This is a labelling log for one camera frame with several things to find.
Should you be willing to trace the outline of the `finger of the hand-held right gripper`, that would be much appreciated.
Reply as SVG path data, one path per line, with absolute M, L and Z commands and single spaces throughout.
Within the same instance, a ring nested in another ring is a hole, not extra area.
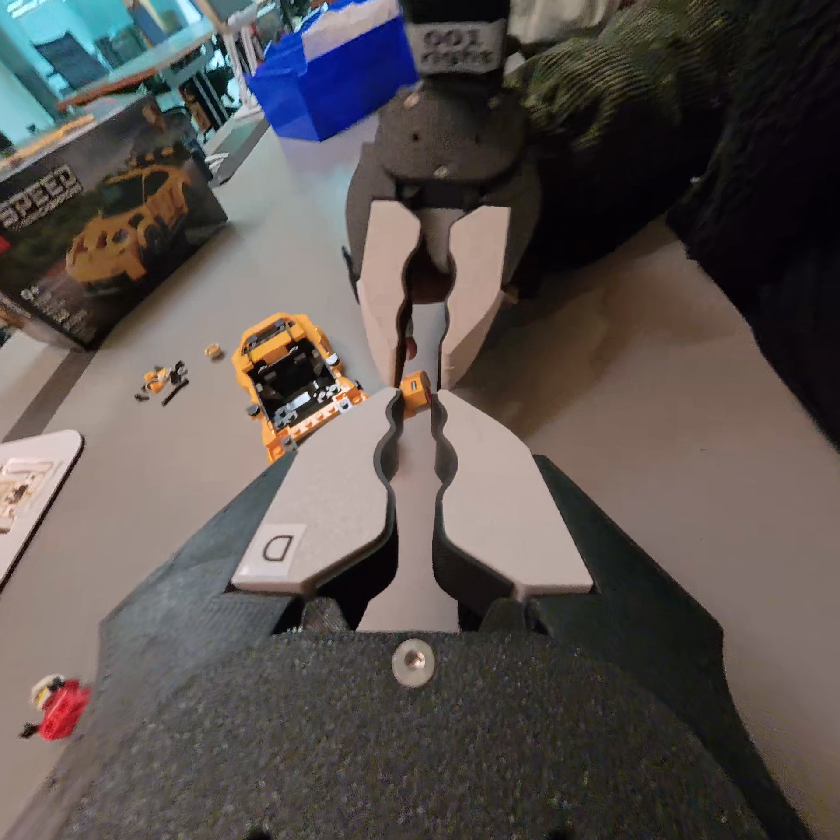
M 451 390 L 476 360 L 502 300 L 511 210 L 480 206 L 449 232 L 453 284 L 445 300 L 438 389 Z
M 406 346 L 406 269 L 421 242 L 420 220 L 396 201 L 371 204 L 357 284 L 367 343 L 383 383 L 399 386 Z

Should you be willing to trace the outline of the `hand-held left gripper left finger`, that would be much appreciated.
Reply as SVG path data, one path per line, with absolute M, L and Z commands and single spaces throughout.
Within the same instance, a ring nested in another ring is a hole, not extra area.
M 399 391 L 386 387 L 326 424 L 292 456 L 231 585 L 312 596 L 362 564 L 396 561 L 391 485 L 402 432 Z

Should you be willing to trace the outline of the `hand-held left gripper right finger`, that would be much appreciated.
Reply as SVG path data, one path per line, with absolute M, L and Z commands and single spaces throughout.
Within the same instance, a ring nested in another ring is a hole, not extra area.
M 590 592 L 592 575 L 529 447 L 451 391 L 434 396 L 432 419 L 441 588 L 452 597 Z

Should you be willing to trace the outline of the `yellow lego bumper assembly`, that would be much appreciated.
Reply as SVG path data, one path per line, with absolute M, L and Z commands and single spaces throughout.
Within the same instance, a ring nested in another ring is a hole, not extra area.
M 415 371 L 400 384 L 403 418 L 410 419 L 430 408 L 433 401 L 431 383 L 425 371 Z

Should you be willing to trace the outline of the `yellow lego car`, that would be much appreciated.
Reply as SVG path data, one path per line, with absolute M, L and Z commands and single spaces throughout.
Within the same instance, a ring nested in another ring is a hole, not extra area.
M 302 313 L 279 312 L 246 330 L 232 362 L 270 464 L 368 399 L 326 334 Z

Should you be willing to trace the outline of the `white book stand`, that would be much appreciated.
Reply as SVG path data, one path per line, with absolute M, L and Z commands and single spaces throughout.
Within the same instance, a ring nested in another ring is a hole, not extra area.
M 32 507 L 19 517 L 10 533 L 1 534 L 2 587 L 7 584 L 70 472 L 75 468 L 84 445 L 84 437 L 76 430 L 62 430 L 1 444 L 1 468 L 3 462 L 15 458 L 57 462 L 56 471 L 48 479 Z

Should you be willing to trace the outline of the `person's right forearm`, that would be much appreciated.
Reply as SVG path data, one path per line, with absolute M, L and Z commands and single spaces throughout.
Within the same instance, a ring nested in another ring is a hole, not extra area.
M 542 185 L 527 261 L 599 259 L 686 193 L 718 142 L 754 7 L 636 2 L 514 73 Z

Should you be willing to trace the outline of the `pile of small lego pieces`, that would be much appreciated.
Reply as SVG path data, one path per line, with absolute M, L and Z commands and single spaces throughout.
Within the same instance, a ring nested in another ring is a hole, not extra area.
M 186 363 L 182 360 L 171 367 L 156 366 L 144 374 L 140 389 L 133 395 L 133 399 L 138 403 L 149 402 L 159 395 L 163 395 L 164 399 L 181 379 L 187 379 L 187 374 Z

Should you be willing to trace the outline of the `lego set box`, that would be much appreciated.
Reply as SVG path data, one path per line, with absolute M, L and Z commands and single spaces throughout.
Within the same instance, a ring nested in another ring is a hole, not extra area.
M 95 350 L 228 222 L 183 109 L 106 97 L 2 157 L 2 326 Z

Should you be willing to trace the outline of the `large blue storage bin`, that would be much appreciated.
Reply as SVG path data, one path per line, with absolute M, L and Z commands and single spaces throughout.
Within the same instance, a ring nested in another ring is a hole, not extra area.
M 325 3 L 269 45 L 246 76 L 278 136 L 314 142 L 367 118 L 416 80 L 397 1 Z

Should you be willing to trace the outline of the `sticker sheet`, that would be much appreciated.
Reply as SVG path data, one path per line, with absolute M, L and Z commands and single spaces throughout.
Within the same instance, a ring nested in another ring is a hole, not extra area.
M 16 521 L 35 499 L 56 471 L 55 461 L 11 458 L 1 468 L 1 534 L 10 533 Z

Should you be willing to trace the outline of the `brown office desk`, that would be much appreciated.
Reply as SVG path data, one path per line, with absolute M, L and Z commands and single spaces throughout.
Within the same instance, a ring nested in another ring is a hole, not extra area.
M 59 99 L 56 108 L 66 112 L 158 76 L 170 88 L 179 88 L 203 72 L 207 63 L 203 47 L 215 34 L 208 20 L 191 24 L 105 77 Z

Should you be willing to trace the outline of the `black office chair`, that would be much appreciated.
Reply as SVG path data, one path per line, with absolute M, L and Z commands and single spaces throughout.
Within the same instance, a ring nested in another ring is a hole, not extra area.
M 99 82 L 109 74 L 100 60 L 88 53 L 70 32 L 45 43 L 35 44 L 35 49 L 73 91 Z

